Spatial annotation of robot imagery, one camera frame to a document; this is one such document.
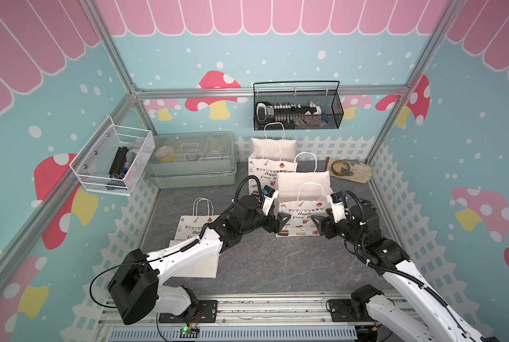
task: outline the wire mesh basket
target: wire mesh basket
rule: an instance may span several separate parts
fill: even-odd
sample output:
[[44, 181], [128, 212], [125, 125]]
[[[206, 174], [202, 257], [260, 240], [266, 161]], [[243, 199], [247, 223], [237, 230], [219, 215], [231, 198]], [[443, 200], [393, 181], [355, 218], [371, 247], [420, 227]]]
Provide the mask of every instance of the wire mesh basket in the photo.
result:
[[[340, 81], [258, 82], [253, 84], [254, 130], [282, 123], [286, 130], [337, 129], [344, 109], [338, 96]], [[258, 104], [266, 106], [260, 111]], [[282, 129], [280, 125], [269, 130]]]
[[[115, 125], [110, 117], [102, 127], [99, 139], [84, 146], [70, 168], [86, 191], [130, 196], [154, 151], [152, 132]], [[134, 147], [137, 155], [127, 171], [110, 173], [120, 147]]]

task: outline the red mushroom cap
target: red mushroom cap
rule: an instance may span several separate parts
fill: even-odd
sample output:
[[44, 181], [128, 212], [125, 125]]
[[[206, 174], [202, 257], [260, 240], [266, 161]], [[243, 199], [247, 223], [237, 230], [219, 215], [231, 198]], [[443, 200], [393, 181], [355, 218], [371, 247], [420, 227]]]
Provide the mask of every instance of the red mushroom cap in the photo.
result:
[[[203, 76], [203, 79], [197, 85], [197, 88], [214, 89], [214, 88], [241, 88], [239, 83], [230, 75], [220, 71], [210, 71]], [[218, 102], [218, 101], [233, 101], [244, 103], [247, 101], [246, 97], [213, 97], [206, 99], [187, 99], [186, 109], [192, 112], [197, 112], [203, 108]]]

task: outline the plastic storage box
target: plastic storage box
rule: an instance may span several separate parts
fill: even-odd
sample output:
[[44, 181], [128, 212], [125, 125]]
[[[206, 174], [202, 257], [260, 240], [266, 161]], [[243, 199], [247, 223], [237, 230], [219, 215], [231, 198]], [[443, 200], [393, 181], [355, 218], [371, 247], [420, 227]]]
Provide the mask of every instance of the plastic storage box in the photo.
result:
[[231, 132], [154, 136], [148, 176], [161, 188], [235, 183], [235, 143]]

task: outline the white wire basket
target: white wire basket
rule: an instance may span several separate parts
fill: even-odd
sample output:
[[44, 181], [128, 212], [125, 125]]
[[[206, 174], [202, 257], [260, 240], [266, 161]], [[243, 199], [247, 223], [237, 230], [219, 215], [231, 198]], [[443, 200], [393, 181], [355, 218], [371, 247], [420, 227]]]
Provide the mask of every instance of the white wire basket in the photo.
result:
[[[81, 149], [70, 168], [88, 192], [130, 196], [154, 151], [152, 132], [115, 125], [110, 117], [101, 127], [102, 135], [94, 144]], [[135, 146], [139, 151], [127, 172], [109, 174], [118, 148], [128, 146]]]

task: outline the white picket fence illustration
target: white picket fence illustration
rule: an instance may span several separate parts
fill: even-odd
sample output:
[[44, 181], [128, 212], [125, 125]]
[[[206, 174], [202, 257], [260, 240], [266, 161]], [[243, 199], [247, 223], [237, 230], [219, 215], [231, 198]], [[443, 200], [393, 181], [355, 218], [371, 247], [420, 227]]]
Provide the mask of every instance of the white picket fence illustration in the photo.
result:
[[[236, 154], [238, 161], [247, 161], [251, 154], [249, 147], [249, 138], [245, 140], [240, 137], [235, 142]], [[374, 144], [375, 138], [372, 137], [365, 140], [364, 137], [359, 140], [354, 140], [353, 137], [349, 137], [343, 140], [342, 137], [338, 137], [336, 140], [332, 140], [327, 137], [325, 140], [321, 140], [316, 137], [310, 140], [305, 137], [303, 140], [298, 140], [297, 153], [310, 152], [317, 155], [317, 159], [325, 159], [327, 156], [336, 159], [351, 159], [351, 160], [364, 160], [367, 158], [368, 152]], [[302, 155], [298, 160], [311, 160], [313, 157], [309, 154]]]
[[389, 205], [404, 249], [431, 286], [460, 315], [470, 316], [472, 319], [467, 321], [474, 322], [473, 326], [483, 335], [490, 335], [493, 328], [477, 317], [480, 305], [467, 299], [464, 293], [467, 283], [454, 276], [456, 264], [446, 261], [446, 247], [436, 243], [437, 232], [429, 230], [429, 217], [422, 216], [422, 205], [414, 202], [415, 193], [408, 192], [408, 181], [402, 181], [402, 172], [397, 170], [398, 163], [393, 162], [393, 153], [388, 154], [388, 148], [380, 147], [374, 158], [374, 178]]
[[[148, 224], [148, 216], [156, 200], [157, 188], [146, 173], [141, 176], [135, 191], [128, 197], [127, 207], [121, 207], [121, 219], [114, 220], [116, 231], [108, 234], [110, 244], [107, 249], [101, 250], [102, 261], [99, 265], [93, 266], [94, 276], [120, 264], [127, 253], [137, 246], [141, 232]], [[100, 277], [102, 283], [96, 281], [93, 284], [93, 296], [101, 303], [108, 299], [106, 286], [113, 275], [113, 272], [107, 272]], [[83, 290], [85, 293], [83, 302], [72, 307], [75, 314], [72, 325], [61, 330], [61, 337], [65, 342], [91, 341], [95, 327], [101, 318], [102, 307], [91, 300], [89, 284], [83, 285]]]

